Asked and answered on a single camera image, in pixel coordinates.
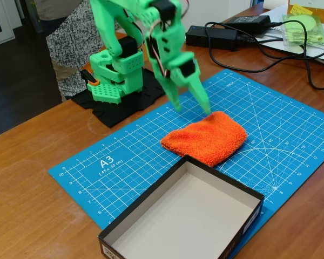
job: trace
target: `3d printed robot arm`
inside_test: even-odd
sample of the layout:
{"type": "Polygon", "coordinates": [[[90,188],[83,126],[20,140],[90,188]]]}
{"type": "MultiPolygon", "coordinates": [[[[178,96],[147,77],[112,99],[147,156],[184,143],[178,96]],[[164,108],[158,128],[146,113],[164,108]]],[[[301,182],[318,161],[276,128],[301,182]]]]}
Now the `3d printed robot arm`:
{"type": "Polygon", "coordinates": [[[96,82],[88,84],[94,99],[120,103],[121,97],[143,87],[143,35],[137,17],[149,28],[145,36],[154,75],[177,110],[178,87],[187,87],[205,111],[208,96],[200,82],[200,70],[192,52],[181,52],[185,29],[179,0],[91,0],[96,27],[106,50],[90,57],[96,82]],[[118,40],[114,22],[126,31],[118,40]]]}

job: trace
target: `dark floor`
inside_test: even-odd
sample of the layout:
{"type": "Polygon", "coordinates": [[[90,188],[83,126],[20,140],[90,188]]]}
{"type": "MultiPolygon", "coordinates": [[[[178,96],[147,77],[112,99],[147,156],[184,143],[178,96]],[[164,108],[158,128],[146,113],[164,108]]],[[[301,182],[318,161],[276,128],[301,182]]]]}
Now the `dark floor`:
{"type": "Polygon", "coordinates": [[[61,103],[44,36],[15,35],[0,45],[0,134],[61,103]]]}

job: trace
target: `power adapter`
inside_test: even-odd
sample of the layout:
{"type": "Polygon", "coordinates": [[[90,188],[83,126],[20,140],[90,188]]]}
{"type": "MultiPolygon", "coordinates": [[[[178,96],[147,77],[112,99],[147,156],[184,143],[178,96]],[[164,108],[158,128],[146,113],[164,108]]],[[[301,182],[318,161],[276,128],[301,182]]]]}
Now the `power adapter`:
{"type": "MultiPolygon", "coordinates": [[[[235,50],[238,32],[220,28],[207,28],[211,47],[214,49],[235,50]]],[[[186,44],[196,47],[209,47],[208,37],[203,26],[191,26],[186,33],[186,44]]]]}
{"type": "Polygon", "coordinates": [[[233,17],[224,24],[249,34],[261,35],[269,28],[267,24],[270,22],[269,15],[260,15],[233,17]]]}

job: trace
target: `blue cutting mat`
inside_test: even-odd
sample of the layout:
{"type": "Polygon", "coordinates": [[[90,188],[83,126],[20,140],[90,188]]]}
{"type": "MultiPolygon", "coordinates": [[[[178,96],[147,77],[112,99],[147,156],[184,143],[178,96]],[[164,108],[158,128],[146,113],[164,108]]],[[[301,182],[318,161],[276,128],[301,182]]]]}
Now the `blue cutting mat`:
{"type": "MultiPolygon", "coordinates": [[[[266,197],[243,246],[324,162],[324,113],[230,70],[203,85],[212,110],[224,111],[248,133],[216,169],[266,197]]],[[[179,160],[160,139],[205,117],[190,93],[180,102],[181,113],[163,105],[50,170],[101,229],[179,160]]]]}

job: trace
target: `wooden table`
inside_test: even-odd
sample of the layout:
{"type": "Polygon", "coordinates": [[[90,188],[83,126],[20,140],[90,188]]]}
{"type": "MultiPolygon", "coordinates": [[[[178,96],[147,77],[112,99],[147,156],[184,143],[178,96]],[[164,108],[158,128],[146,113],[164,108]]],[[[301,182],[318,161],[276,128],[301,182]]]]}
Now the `wooden table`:
{"type": "MultiPolygon", "coordinates": [[[[260,4],[241,14],[263,11],[260,4]]],[[[197,54],[202,79],[221,70],[207,49],[186,49],[197,54]]],[[[214,55],[225,64],[250,69],[272,62],[255,47],[216,50],[214,55]]],[[[324,66],[312,64],[312,71],[314,82],[324,86],[324,66]]],[[[264,73],[244,75],[324,112],[324,92],[308,85],[303,62],[289,60],[264,73]]],[[[90,110],[67,101],[0,135],[0,258],[102,258],[100,229],[47,170],[166,101],[160,98],[112,129],[90,110]]],[[[236,258],[324,258],[324,164],[236,258]]]]}

